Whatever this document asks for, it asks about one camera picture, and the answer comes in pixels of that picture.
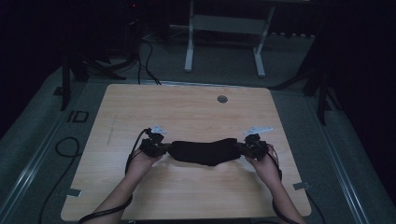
person's left hand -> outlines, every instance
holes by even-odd
[[[129,164],[128,171],[125,177],[132,179],[133,181],[140,182],[140,180],[149,172],[152,165],[159,161],[161,157],[151,158],[148,157],[144,152],[137,149],[134,152],[134,158]]]

metal rail on floor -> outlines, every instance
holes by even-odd
[[[326,148],[328,149],[330,162],[332,163],[332,167],[335,171],[338,181],[340,182],[341,189],[344,192],[352,216],[354,217],[356,223],[369,224],[370,221],[366,215],[366,212],[364,211],[363,206],[361,205],[359,195],[356,192],[356,189],[347,174],[347,170],[344,164],[341,162],[340,156],[337,152],[336,147],[334,146],[334,143],[332,142],[332,139],[330,138],[327,128],[326,126],[323,126],[318,120],[317,111],[314,106],[314,100],[312,99],[312,97],[305,99],[308,104],[309,110],[312,113],[312,116],[315,118],[318,128],[323,135]]]
[[[40,146],[36,150],[35,154],[29,160],[23,171],[21,172],[18,180],[16,181],[11,192],[8,194],[5,202],[2,204],[0,209],[0,223],[7,224],[12,218],[12,215],[16,211],[18,205],[20,204],[26,191],[33,182],[35,175],[41,167],[44,159],[46,158],[48,152],[50,151],[50,145],[57,131],[62,125],[64,120],[67,120],[67,115],[70,114],[71,108],[76,104],[78,97],[84,90],[85,83],[77,83],[76,87],[73,89],[73,97],[69,103],[69,106],[63,111],[58,118],[54,121],[53,125],[49,129],[44,140],[41,142]]]

wooden table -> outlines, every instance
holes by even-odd
[[[224,95],[228,102],[218,101]],[[207,86],[108,86],[62,211],[64,220],[91,213],[120,182],[139,133],[158,124],[163,142],[213,142],[237,138],[252,126],[273,126],[262,140],[276,146],[283,184],[303,216],[311,207],[276,107],[267,89]],[[242,156],[215,167],[175,161],[154,164],[134,192],[123,219],[272,217],[272,197]]]

person's left arm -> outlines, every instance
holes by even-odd
[[[126,176],[113,189],[113,191],[111,191],[107,198],[93,211],[94,213],[112,209],[125,204],[134,193],[137,185],[149,172],[152,165],[161,159],[161,157],[150,158],[146,156],[146,154],[141,153],[139,149],[134,154],[136,156],[131,160]],[[84,222],[84,224],[120,223],[123,211],[124,210],[121,210],[117,213],[109,214],[103,217],[97,217]]]

person's right arm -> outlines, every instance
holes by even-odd
[[[269,145],[270,155],[274,155],[273,146]],[[274,199],[276,208],[284,217],[305,224],[305,220],[297,211],[285,187],[282,185],[278,171],[274,162],[268,156],[265,156],[261,161],[246,157],[246,160],[254,167],[260,180],[268,187]],[[283,219],[279,219],[279,223],[287,223]]]

